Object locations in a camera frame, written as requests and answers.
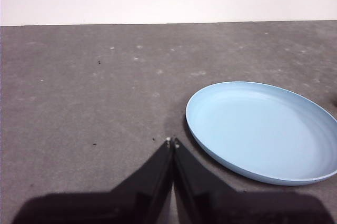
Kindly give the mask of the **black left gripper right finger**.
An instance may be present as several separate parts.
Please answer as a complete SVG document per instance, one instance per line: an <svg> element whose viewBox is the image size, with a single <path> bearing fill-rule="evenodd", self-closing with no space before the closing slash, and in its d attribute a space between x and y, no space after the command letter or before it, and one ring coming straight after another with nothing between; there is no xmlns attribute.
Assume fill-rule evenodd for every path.
<svg viewBox="0 0 337 224"><path fill-rule="evenodd" d="M331 223L317 198L294 192L238 192L173 140L177 194L192 223Z"/></svg>

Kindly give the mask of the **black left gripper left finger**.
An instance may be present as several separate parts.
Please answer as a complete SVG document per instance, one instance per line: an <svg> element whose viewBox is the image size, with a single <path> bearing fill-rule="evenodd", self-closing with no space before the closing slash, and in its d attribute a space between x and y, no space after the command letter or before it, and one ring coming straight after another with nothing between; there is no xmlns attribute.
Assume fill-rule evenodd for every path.
<svg viewBox="0 0 337 224"><path fill-rule="evenodd" d="M25 202L13 223L156 223L172 187L173 143L165 142L109 192L51 193Z"/></svg>

